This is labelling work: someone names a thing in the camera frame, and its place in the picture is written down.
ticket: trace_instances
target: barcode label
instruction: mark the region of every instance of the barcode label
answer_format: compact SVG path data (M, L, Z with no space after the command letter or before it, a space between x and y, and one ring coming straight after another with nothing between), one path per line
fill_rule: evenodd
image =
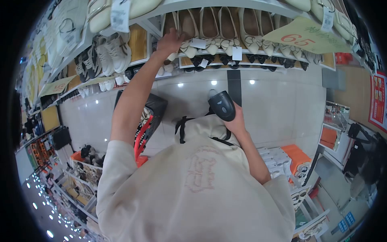
M324 7L324 18L322 20L321 31L330 32L333 26L334 12Z

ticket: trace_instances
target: price tag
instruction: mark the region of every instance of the price tag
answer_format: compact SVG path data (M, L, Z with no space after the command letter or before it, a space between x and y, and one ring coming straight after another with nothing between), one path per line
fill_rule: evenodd
M207 64L208 64L208 60L203 59L202 63L200 63L200 66L203 67L203 68L206 68Z
M197 39L197 38L192 38L190 42L190 46L199 48L199 49L205 49L205 44L206 44L205 40Z
M233 60L242 60L242 47L233 47Z
M324 18L322 20L321 31L330 32L333 26L334 12L330 12L330 9L324 7Z
M131 0L113 0L110 13L111 27L119 32L129 33L129 12Z

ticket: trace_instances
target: price sign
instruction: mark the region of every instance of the price sign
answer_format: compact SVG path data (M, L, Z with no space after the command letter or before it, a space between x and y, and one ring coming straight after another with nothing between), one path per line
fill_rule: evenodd
M55 94L55 93L61 93L62 91L64 91L67 88L67 84L75 76L76 75L60 79L60 80L58 80L56 82L47 83L44 86L43 90L41 91L40 96L42 97L42 96L51 95L51 94Z
M315 54L351 52L350 45L344 39L321 31L321 24L305 17L297 17L290 24L263 36L263 39L300 47Z

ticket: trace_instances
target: barcode scanner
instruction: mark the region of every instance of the barcode scanner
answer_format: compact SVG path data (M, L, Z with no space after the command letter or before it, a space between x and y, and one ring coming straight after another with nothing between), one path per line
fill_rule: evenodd
M235 119L235 105L227 91L220 92L208 100L214 113L224 121Z

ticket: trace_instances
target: hand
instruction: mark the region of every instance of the hand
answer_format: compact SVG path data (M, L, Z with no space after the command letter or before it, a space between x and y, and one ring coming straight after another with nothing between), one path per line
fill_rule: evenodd
M167 58L173 52L177 52L184 40L184 34L177 37L175 28L171 28L169 34L165 34L159 42L157 42L157 51L162 53Z
M247 133L245 128L245 119L243 118L243 110L238 104L234 102L235 106L235 119L230 122L224 121L225 126L230 130L236 137Z

